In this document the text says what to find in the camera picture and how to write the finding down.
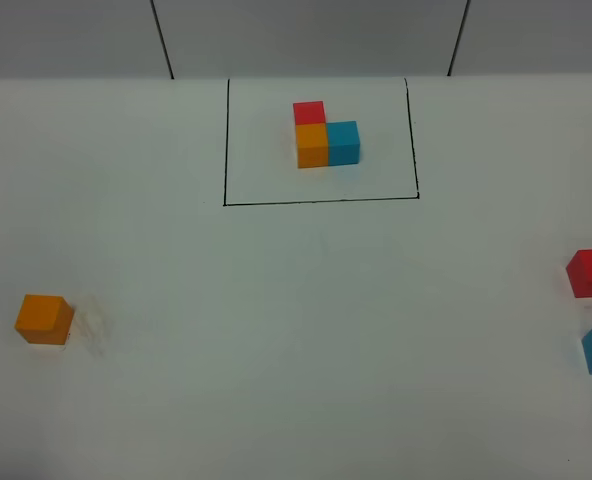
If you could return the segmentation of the blue template cube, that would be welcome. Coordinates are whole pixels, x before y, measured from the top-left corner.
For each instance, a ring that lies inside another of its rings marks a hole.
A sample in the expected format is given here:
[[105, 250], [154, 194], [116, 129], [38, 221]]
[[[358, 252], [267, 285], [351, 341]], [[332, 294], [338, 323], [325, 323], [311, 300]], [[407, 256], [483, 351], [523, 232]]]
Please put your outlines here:
[[329, 166], [358, 164], [360, 137], [356, 121], [328, 122]]

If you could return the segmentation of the red template cube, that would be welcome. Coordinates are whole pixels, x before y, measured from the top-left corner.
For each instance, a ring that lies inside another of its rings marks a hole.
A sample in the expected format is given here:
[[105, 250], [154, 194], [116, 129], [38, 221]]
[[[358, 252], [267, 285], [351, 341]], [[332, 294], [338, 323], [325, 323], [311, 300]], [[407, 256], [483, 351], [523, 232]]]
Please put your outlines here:
[[296, 125], [324, 124], [326, 115], [322, 101], [296, 102], [293, 104]]

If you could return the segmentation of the orange template cube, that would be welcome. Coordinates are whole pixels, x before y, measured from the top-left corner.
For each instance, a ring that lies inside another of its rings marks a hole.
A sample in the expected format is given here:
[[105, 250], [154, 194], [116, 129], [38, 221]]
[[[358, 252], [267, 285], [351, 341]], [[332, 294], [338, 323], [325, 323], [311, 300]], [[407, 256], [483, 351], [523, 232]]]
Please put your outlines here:
[[301, 124], [295, 129], [298, 167], [305, 169], [328, 166], [329, 142], [326, 124]]

